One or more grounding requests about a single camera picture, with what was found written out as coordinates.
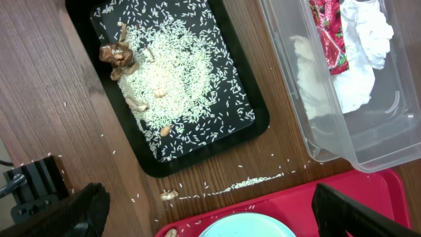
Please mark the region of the red snack wrapper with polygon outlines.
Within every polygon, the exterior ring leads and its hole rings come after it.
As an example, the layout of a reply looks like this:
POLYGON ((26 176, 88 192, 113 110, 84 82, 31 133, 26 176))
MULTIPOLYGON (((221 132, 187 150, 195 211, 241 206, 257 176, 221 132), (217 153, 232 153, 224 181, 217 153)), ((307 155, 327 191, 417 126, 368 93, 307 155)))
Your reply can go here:
POLYGON ((320 37, 331 75, 349 69, 341 23, 339 0, 309 0, 309 7, 320 37))

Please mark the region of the white paper napkin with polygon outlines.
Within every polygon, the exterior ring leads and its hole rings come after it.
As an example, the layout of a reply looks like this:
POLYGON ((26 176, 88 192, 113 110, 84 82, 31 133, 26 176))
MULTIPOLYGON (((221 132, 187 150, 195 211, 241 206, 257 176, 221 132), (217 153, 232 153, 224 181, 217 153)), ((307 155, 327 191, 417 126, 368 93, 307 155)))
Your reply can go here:
MULTIPOLYGON (((381 70, 390 52, 394 35, 391 25, 380 11, 379 1, 344 1, 341 23, 345 28, 345 49, 349 69, 332 80, 342 113, 350 113, 367 104, 374 87, 374 70, 381 70)), ((297 56, 297 83, 307 117, 315 119, 331 113, 327 97, 322 94, 324 82, 316 78, 317 63, 310 41, 291 36, 297 56)))

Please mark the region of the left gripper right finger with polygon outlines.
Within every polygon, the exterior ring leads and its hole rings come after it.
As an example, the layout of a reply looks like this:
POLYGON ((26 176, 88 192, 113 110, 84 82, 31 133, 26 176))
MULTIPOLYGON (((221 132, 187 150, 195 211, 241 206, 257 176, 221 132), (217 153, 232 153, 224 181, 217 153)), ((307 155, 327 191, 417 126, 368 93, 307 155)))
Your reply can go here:
POLYGON ((320 237, 420 237, 324 183, 316 185, 312 211, 320 237))

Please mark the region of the white rice pile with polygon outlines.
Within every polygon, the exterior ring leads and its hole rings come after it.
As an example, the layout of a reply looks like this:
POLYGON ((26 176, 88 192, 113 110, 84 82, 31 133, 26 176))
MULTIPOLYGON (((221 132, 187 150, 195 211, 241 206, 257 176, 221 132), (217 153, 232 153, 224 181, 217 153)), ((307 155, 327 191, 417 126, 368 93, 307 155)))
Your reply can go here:
POLYGON ((92 8, 101 43, 125 42, 140 64, 117 82, 124 97, 146 103, 132 111, 153 157, 162 162, 229 136, 255 121, 255 112, 209 1, 110 0, 92 8), (171 126, 169 135, 160 131, 171 126))

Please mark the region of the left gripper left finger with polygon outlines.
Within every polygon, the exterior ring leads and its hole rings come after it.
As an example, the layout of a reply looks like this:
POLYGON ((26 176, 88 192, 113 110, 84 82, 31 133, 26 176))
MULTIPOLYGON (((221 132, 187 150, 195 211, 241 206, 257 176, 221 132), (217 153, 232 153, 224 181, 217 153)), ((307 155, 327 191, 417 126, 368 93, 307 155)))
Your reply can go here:
POLYGON ((1 237, 102 236, 111 205, 111 195, 100 183, 53 205, 29 220, 1 231, 1 237))

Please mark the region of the large light blue plate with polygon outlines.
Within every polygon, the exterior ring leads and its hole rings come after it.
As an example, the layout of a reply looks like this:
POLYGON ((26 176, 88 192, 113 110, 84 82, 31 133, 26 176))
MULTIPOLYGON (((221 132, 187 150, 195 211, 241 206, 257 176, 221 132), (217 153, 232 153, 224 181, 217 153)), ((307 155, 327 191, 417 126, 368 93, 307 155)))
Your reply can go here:
POLYGON ((228 215, 208 226, 199 237, 296 237, 279 220, 259 213, 228 215))

